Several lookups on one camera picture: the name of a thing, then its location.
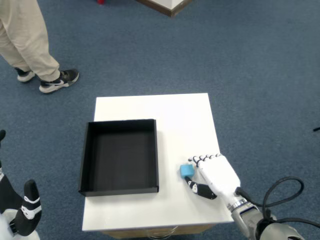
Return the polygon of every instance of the black sneaker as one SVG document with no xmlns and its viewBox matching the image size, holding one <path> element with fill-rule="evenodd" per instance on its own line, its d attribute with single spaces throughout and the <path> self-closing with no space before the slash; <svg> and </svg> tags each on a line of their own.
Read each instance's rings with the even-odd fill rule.
<svg viewBox="0 0 320 240">
<path fill-rule="evenodd" d="M 22 83 L 29 82 L 36 74 L 33 71 L 22 71 L 20 68 L 14 68 L 18 72 L 18 81 Z"/>
<path fill-rule="evenodd" d="M 44 94 L 49 94 L 61 88 L 70 87 L 79 78 L 79 72 L 76 69 L 70 69 L 60 72 L 60 77 L 54 81 L 41 81 L 39 90 Z"/>
</svg>

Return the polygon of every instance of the nike logo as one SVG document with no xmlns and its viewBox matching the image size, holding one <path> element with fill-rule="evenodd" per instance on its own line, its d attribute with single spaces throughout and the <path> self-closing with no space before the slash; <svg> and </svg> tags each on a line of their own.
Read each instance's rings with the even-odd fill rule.
<svg viewBox="0 0 320 240">
<path fill-rule="evenodd" d="M 55 85 L 55 86 L 59 86 L 59 85 L 63 85 L 63 84 L 65 84 L 65 82 L 64 82 L 64 81 L 62 81 L 62 80 L 60 80 L 60 82 L 59 82 L 59 83 L 50 83 L 50 82 L 46 82 L 46 84 L 47 84 L 47 85 Z"/>
</svg>

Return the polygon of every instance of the beige pants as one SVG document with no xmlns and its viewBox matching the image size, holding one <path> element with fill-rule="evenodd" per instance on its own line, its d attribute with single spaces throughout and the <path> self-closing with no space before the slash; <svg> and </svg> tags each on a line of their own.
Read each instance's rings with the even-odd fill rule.
<svg viewBox="0 0 320 240">
<path fill-rule="evenodd" d="M 49 54 L 48 32 L 37 0 L 0 0 L 0 55 L 13 67 L 44 81 L 60 76 Z"/>
</svg>

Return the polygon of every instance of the white sole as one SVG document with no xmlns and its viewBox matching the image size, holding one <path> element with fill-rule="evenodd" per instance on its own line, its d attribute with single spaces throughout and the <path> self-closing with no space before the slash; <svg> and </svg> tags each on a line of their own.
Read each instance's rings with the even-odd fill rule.
<svg viewBox="0 0 320 240">
<path fill-rule="evenodd" d="M 49 87 L 42 87 L 42 86 L 39 86 L 39 90 L 40 92 L 44 93 L 44 94 L 50 94 L 52 92 L 55 92 L 61 88 L 67 88 L 67 87 L 70 87 L 72 84 L 74 84 L 79 78 L 79 73 L 78 75 L 75 77 L 74 80 L 72 80 L 71 82 L 68 82 L 68 83 L 65 83 L 65 84 L 62 84 L 62 85 L 51 85 Z"/>
<path fill-rule="evenodd" d="M 26 83 L 26 82 L 30 81 L 32 78 L 34 78 L 35 75 L 36 74 L 33 71 L 30 71 L 28 73 L 28 75 L 26 75 L 26 76 L 19 76 L 18 75 L 17 79 L 21 83 Z"/>
</svg>

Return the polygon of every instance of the blue carpet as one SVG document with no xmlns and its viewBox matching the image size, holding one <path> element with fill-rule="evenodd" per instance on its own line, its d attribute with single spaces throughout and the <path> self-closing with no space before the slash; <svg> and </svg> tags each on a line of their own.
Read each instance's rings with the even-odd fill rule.
<svg viewBox="0 0 320 240">
<path fill-rule="evenodd" d="M 34 178 L 42 240 L 111 239 L 82 232 L 78 178 L 96 97 L 209 93 L 220 150 L 261 202 L 277 179 L 305 181 L 278 218 L 320 222 L 320 2 L 194 0 L 171 19 L 134 0 L 39 0 L 50 52 L 79 81 L 54 94 L 16 80 L 0 59 L 0 157 L 15 189 Z M 271 201 L 297 190 L 286 185 Z M 305 239 L 320 230 L 293 223 Z M 245 239 L 221 224 L 172 240 Z"/>
</svg>

